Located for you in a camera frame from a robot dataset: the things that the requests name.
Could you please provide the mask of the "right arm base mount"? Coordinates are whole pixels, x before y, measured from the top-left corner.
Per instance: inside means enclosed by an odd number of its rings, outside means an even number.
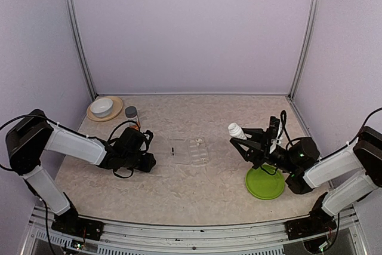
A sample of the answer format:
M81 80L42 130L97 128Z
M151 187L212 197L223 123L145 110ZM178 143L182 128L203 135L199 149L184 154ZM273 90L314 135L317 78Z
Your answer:
M329 232L337 228L337 223L334 216L319 208L312 210L307 217L286 221L285 227L288 239L294 240Z

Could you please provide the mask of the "clear plastic pill organizer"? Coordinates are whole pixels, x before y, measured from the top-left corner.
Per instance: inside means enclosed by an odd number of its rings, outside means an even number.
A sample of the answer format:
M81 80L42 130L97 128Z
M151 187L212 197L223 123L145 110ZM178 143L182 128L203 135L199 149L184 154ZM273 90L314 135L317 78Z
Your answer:
M195 139L202 139L197 146ZM177 165L204 165L210 161L205 140L201 137L192 139L170 139L170 160Z

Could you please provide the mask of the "small white pill bottle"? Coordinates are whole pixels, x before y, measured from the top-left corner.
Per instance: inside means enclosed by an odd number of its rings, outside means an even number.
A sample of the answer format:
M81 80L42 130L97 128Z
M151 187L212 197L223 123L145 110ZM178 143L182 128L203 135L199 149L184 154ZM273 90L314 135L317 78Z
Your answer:
M229 131L229 135L232 138L241 139L241 140L247 139L243 129L235 122L229 124L228 131Z

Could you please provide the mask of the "orange label pill bottle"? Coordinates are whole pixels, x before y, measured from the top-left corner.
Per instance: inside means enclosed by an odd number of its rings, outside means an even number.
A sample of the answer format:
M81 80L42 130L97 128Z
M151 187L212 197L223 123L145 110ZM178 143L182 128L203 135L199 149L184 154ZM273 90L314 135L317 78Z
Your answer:
M134 118L127 118L127 126L134 128L136 130L140 130L140 120L138 118L138 115Z

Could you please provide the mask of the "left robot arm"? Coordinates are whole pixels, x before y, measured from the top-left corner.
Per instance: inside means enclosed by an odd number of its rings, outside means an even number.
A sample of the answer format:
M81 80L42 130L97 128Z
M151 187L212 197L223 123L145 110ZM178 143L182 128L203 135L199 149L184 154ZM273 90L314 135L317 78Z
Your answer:
M114 176L121 168L130 173L136 170L149 173L156 165L154 155L149 152L153 133L130 127L129 121L120 124L125 128L120 136L110 134L107 140L73 131L47 118L40 109L11 119L1 128L10 124L13 127L5 135L10 163L6 170L21 176L47 208L60 217L60 224L71 234L79 233L84 222L68 196L42 166L43 152L52 151L81 159L112 171Z

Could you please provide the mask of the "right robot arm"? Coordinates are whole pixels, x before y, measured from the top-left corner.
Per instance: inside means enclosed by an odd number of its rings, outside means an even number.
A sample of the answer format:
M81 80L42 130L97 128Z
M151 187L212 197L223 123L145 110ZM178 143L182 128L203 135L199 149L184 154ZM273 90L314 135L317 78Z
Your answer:
M381 133L363 123L354 138L331 154L321 157L311 137L288 136L287 113L271 116L266 130L242 128L237 123L228 126L230 143L253 169L269 165L276 172L288 174L286 183L295 194L306 194L326 182L354 171L351 178L334 190L322 195L318 209L305 221L306 229L316 234L324 228L329 218L344 207L360 201L381 188Z

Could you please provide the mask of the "grey bottle cap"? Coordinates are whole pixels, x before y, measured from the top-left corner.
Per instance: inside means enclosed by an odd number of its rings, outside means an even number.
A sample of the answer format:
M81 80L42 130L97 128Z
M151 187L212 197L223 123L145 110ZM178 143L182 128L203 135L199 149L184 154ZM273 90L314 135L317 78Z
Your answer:
M127 118L134 118L137 115L138 115L138 112L135 106L128 106L125 108L125 116Z

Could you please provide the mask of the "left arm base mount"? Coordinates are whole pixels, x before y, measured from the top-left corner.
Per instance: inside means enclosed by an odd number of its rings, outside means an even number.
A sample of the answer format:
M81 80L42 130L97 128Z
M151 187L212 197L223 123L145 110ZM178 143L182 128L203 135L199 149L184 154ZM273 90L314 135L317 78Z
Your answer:
M54 231L95 241L100 240L103 228L103 222L79 217L73 210L68 210L59 216L54 215L51 225L51 229Z

